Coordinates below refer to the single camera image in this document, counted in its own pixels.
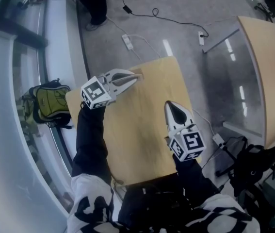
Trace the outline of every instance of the shoe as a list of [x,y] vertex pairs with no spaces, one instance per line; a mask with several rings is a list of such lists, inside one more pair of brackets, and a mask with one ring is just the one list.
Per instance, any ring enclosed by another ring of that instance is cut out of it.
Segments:
[[105,25],[106,23],[107,23],[107,19],[104,22],[102,22],[101,24],[99,24],[99,25],[93,25],[91,22],[89,22],[85,26],[85,30],[87,30],[87,31],[94,31],[94,30],[98,29],[100,26]]

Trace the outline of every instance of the white wall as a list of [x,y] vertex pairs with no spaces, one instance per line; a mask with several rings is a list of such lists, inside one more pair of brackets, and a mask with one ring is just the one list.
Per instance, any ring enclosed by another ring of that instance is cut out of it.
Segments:
[[0,37],[0,232],[62,233],[67,212],[43,180],[18,121],[9,49]]

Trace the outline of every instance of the person's leg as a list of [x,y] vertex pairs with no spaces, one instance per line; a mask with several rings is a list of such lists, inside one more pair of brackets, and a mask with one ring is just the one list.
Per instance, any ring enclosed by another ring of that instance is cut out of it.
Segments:
[[89,11],[92,25],[101,25],[106,21],[107,3],[106,0],[79,0]]

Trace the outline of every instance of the wooden table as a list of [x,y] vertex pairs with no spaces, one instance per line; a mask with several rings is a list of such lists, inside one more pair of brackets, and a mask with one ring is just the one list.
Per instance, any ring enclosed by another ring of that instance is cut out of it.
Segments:
[[253,132],[230,122],[224,122],[223,126],[247,137],[254,136],[258,144],[268,148],[275,142],[275,24],[249,17],[237,18],[238,21],[233,27],[206,44],[203,51],[210,51],[236,32],[243,35],[259,85],[263,131],[262,134]]
[[[104,139],[108,164],[117,180],[125,185],[140,183],[176,172],[166,145],[164,104],[175,101],[192,113],[187,89],[177,60],[162,58],[131,69],[144,79],[117,97],[106,108]],[[80,111],[80,89],[66,95],[74,125]]]

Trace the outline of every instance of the metal frame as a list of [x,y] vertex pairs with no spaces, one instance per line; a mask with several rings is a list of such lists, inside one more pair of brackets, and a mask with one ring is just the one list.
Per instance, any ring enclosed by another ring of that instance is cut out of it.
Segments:
[[0,15],[0,31],[16,35],[17,42],[35,49],[42,49],[48,45],[48,41],[44,37],[4,18],[2,15]]
[[263,110],[263,122],[262,122],[262,128],[263,128],[263,133],[259,134],[258,132],[251,131],[249,129],[245,129],[243,127],[237,126],[231,122],[223,122],[223,127],[230,129],[232,131],[235,131],[241,135],[244,135],[247,138],[250,138],[253,143],[258,144],[258,145],[265,145],[265,139],[266,139],[266,108],[265,108],[265,101],[264,101],[264,91],[262,87],[262,80],[261,80],[261,75],[259,71],[259,67],[257,64],[257,60],[255,58],[255,54],[252,50],[251,44],[246,36],[246,33],[244,32],[244,29],[242,25],[240,24],[239,21],[237,21],[232,27],[229,29],[223,31],[216,39],[213,41],[207,43],[203,47],[203,52],[207,53],[216,46],[218,46],[220,43],[224,42],[226,39],[230,38],[233,36],[235,33],[240,32],[245,40],[245,43],[247,45],[247,48],[249,50],[250,57],[252,59],[257,81],[258,81],[258,87],[259,87],[259,94],[261,97],[261,105],[262,105],[262,110]]

